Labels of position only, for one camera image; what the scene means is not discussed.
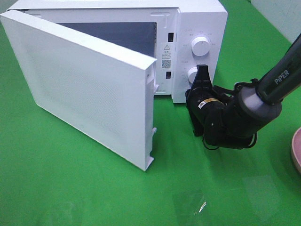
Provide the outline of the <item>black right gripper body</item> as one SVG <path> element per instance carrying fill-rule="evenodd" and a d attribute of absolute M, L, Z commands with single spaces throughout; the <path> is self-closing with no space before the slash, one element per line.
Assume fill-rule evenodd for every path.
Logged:
<path fill-rule="evenodd" d="M 193 134 L 196 137 L 204 134 L 205 119 L 215 108 L 223 108 L 225 105 L 218 99 L 212 85 L 191 87 L 185 93 L 186 107 L 193 126 Z"/>

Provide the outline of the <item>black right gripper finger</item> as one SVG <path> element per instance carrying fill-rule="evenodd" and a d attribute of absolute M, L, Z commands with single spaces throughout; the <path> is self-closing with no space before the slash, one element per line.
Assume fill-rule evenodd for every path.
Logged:
<path fill-rule="evenodd" d="M 207 65 L 197 65 L 197 74 L 195 76 L 191 89 L 194 90 L 197 88 L 201 88 L 202 90 L 212 89 L 212 83 L 210 80 Z"/>

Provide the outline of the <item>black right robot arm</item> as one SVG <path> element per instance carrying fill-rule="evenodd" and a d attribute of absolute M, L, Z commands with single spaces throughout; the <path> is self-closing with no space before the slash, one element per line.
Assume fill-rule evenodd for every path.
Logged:
<path fill-rule="evenodd" d="M 283 99 L 300 84 L 300 37 L 260 80 L 238 82 L 233 90 L 212 85 L 208 66 L 197 65 L 185 93 L 193 133 L 209 150 L 251 148 L 257 132 L 280 115 Z"/>

